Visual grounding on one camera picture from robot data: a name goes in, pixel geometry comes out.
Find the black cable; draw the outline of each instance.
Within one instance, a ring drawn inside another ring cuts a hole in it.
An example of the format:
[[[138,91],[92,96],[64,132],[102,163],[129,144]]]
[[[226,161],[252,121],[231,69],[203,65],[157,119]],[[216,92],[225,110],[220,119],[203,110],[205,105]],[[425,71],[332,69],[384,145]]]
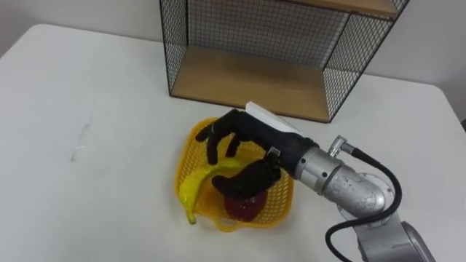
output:
[[[401,203],[401,197],[403,196],[403,193],[401,191],[401,185],[398,179],[393,175],[393,173],[388,170],[383,164],[380,164],[378,161],[370,157],[368,154],[362,152],[360,149],[355,148],[351,155],[373,167],[376,169],[382,171],[392,182],[393,188],[395,189],[395,198],[393,199],[393,203],[383,212],[377,214],[377,215],[372,215],[367,218],[358,218],[352,221],[346,221],[343,223],[336,224],[335,226],[330,227],[327,230],[327,233],[325,233],[325,243],[327,244],[328,249],[341,261],[343,262],[351,262],[348,258],[346,258],[344,255],[342,255],[332,244],[331,237],[332,235],[337,232],[338,230],[342,229],[347,229],[353,226],[362,226],[367,223],[373,223],[376,221],[380,221],[381,219],[384,219],[390,215],[392,215],[398,207],[400,206]]]

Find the metal wire grid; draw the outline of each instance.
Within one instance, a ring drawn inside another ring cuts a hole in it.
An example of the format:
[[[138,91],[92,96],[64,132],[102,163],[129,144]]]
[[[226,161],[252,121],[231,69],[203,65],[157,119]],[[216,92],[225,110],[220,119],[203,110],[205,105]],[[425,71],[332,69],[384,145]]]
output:
[[[333,119],[409,0],[393,0],[393,20],[351,14],[323,75],[328,114]]]
[[[323,68],[348,14],[273,0],[188,0],[189,44]]]
[[[392,0],[393,6],[398,11],[398,16],[400,15],[400,11],[404,9],[408,2],[409,0]]]
[[[275,0],[160,0],[169,89],[189,41],[322,68],[333,119],[409,0],[392,2],[396,18]]]
[[[188,45],[186,8],[185,0],[160,0],[169,92],[175,84]]]

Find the banana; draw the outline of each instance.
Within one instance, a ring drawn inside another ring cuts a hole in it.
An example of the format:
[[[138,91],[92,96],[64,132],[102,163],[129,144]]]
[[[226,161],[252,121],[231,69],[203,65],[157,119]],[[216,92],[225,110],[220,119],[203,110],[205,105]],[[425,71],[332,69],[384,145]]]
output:
[[[194,172],[186,176],[180,185],[178,197],[181,204],[186,210],[186,217],[191,225],[196,223],[194,217],[194,208],[196,206],[197,196],[202,188],[202,183],[213,175],[215,172],[222,169],[238,169],[241,170],[245,164],[237,159],[227,158],[218,161],[216,165],[205,165],[196,169]]]

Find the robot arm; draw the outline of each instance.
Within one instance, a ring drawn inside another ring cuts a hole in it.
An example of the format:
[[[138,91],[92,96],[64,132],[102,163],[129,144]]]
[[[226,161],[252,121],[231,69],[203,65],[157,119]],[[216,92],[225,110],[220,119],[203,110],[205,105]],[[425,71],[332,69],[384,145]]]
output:
[[[353,227],[358,236],[358,247],[364,261],[435,261],[417,231],[406,222],[401,222],[396,213],[401,188],[395,176],[370,156],[348,144],[344,138],[338,137],[326,152],[279,117],[254,103],[248,103],[245,111],[232,110],[198,134],[198,141],[208,140],[210,164],[217,162],[216,147],[220,140],[231,133],[234,133],[234,137],[227,149],[227,156],[234,156],[241,142],[253,141],[267,152],[266,159],[271,159],[273,164],[285,169],[294,179],[337,205],[347,221],[331,227],[325,241],[341,261],[349,260],[332,245],[331,235],[348,227]],[[394,188],[376,175],[356,173],[336,158],[340,151],[380,169],[390,178]],[[222,182],[230,188],[241,190],[229,190],[230,194],[250,196],[264,187],[270,187],[276,180],[267,177],[267,172],[259,173],[240,173],[241,186],[235,180]]]

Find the plastic basket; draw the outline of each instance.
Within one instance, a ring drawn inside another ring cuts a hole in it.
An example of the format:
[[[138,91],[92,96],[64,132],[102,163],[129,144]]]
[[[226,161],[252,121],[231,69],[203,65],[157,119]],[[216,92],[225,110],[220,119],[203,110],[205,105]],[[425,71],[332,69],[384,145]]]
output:
[[[216,119],[206,119],[198,123],[189,134],[176,172],[175,193],[177,196],[179,187],[186,176],[191,174],[195,169],[208,164],[206,143],[199,143],[194,137],[202,128],[215,120]],[[218,145],[219,159],[224,158],[226,148],[231,139],[232,136],[230,135],[224,138]],[[236,157],[244,162],[252,162],[261,159],[264,154],[265,151],[261,147],[257,146],[255,143],[247,142],[240,145]],[[282,178],[268,190],[268,197],[264,209],[252,222],[233,221],[225,211],[224,197],[212,186],[210,180],[205,181],[202,185],[194,212],[211,219],[218,229],[225,232],[232,232],[242,227],[267,229],[285,220],[291,208],[292,199],[293,179],[287,172],[282,170]]]

